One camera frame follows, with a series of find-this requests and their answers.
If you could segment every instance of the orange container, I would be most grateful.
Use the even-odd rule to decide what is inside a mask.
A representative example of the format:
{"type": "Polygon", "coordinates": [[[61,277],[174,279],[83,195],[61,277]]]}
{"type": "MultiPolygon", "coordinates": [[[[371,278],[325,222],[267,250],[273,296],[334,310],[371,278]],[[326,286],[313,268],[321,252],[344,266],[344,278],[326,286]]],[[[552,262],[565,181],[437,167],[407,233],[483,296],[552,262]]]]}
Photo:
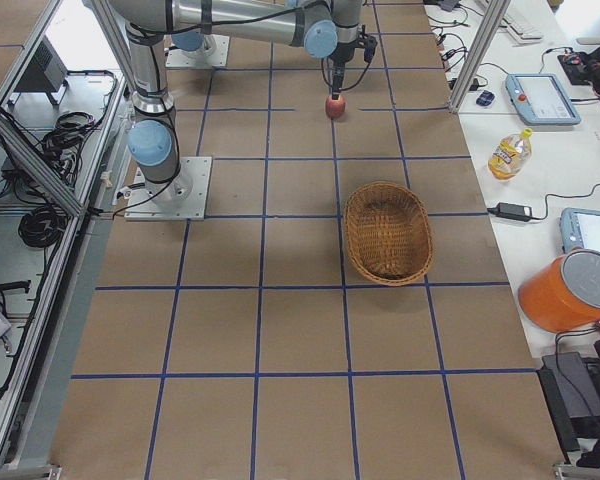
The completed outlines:
{"type": "Polygon", "coordinates": [[[600,318],[600,252],[573,250],[526,280],[518,289],[524,313],[558,333],[600,318]]]}

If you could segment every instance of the gray lid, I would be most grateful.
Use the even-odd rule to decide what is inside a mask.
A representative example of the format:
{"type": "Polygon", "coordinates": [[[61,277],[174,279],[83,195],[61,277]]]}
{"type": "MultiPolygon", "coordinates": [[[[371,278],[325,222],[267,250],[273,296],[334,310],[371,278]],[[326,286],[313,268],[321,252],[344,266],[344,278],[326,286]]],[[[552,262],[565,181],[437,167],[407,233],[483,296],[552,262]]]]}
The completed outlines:
{"type": "Polygon", "coordinates": [[[562,279],[580,300],[600,308],[600,252],[579,249],[562,262],[562,279]]]}

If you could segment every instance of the yellow bottle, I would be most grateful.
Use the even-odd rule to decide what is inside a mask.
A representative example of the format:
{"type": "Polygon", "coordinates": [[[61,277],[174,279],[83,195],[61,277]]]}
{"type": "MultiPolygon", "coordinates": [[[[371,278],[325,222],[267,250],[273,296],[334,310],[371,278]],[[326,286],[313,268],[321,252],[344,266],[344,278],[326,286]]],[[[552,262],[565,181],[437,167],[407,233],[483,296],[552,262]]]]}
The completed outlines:
{"type": "Polygon", "coordinates": [[[531,156],[529,137],[533,133],[525,128],[519,134],[509,135],[500,141],[500,145],[489,159],[489,170],[498,180],[509,180],[516,175],[522,165],[531,156]]]}

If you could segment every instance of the wicker basket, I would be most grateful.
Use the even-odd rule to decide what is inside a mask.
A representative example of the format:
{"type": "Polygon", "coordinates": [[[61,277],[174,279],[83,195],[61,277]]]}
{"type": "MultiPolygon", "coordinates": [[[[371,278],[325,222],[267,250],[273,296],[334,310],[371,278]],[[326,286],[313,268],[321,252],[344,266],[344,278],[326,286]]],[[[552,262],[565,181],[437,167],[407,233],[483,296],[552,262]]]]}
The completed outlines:
{"type": "Polygon", "coordinates": [[[382,285],[413,282],[429,270],[431,230],[422,202],[407,188],[374,182],[356,190],[345,209],[349,259],[382,285]]]}

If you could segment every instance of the white mounting plate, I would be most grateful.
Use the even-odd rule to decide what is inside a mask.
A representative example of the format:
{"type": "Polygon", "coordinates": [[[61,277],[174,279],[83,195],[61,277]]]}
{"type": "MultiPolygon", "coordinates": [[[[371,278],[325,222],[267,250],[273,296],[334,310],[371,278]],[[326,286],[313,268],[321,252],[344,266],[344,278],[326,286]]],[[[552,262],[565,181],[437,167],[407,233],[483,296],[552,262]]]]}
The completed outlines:
{"type": "MultiPolygon", "coordinates": [[[[204,220],[207,206],[209,179],[211,177],[211,157],[181,157],[181,168],[186,170],[193,179],[193,190],[187,198],[178,203],[159,205],[152,200],[131,207],[125,211],[127,220],[163,221],[163,220],[204,220]]],[[[134,183],[144,182],[144,175],[138,169],[133,179],[134,183]]],[[[139,204],[149,198],[144,188],[131,191],[129,205],[139,204]]]]}
{"type": "Polygon", "coordinates": [[[208,56],[188,57],[182,50],[170,50],[167,56],[169,70],[211,70],[227,66],[229,56],[229,40],[225,35],[211,35],[216,41],[215,51],[208,56]]]}

